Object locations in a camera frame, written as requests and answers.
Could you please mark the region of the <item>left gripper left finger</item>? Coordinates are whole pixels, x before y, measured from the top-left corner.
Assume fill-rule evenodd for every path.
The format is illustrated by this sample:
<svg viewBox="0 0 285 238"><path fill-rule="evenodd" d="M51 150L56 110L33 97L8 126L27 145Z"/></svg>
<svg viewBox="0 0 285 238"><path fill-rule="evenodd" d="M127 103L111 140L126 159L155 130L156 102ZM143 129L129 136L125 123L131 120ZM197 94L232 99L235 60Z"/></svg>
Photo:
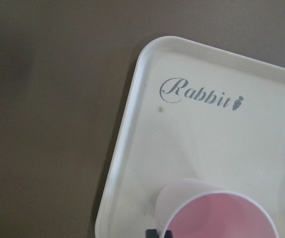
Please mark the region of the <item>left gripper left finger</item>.
<svg viewBox="0 0 285 238"><path fill-rule="evenodd" d="M158 238L158 233L156 229L147 229L145 231L145 238Z"/></svg>

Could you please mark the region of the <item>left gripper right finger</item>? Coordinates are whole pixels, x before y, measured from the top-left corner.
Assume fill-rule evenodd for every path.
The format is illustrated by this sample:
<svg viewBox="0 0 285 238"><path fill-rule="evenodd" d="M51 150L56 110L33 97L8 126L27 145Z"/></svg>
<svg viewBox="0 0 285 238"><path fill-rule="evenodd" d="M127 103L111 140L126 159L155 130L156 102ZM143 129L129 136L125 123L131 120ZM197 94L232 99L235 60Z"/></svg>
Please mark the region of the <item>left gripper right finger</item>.
<svg viewBox="0 0 285 238"><path fill-rule="evenodd" d="M166 230L164 238L173 238L172 231Z"/></svg>

